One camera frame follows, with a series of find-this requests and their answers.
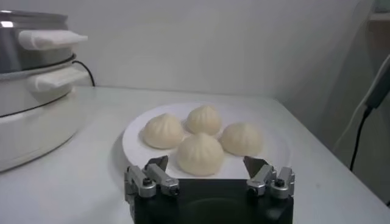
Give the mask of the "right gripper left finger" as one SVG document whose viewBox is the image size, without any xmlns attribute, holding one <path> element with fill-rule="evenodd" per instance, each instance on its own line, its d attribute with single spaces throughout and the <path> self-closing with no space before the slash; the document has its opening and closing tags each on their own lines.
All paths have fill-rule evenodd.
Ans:
<svg viewBox="0 0 390 224">
<path fill-rule="evenodd" d="M 152 198 L 157 188 L 163 195 L 176 197 L 180 194 L 179 180 L 169 176 L 165 170 L 169 158 L 167 155 L 150 159 L 141 169 L 130 165 L 124 173 L 125 200 L 130 203 L 136 196 Z"/>
</svg>

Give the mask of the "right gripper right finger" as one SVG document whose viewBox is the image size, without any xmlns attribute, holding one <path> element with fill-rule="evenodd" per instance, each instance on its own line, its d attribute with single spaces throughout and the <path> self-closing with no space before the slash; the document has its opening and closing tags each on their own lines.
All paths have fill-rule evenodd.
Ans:
<svg viewBox="0 0 390 224">
<path fill-rule="evenodd" d="M 295 173 L 290 167 L 282 167 L 279 173 L 264 159 L 245 156 L 244 165 L 250 178 L 246 181 L 249 191 L 256 197 L 270 195 L 284 200 L 294 196 Z"/>
</svg>

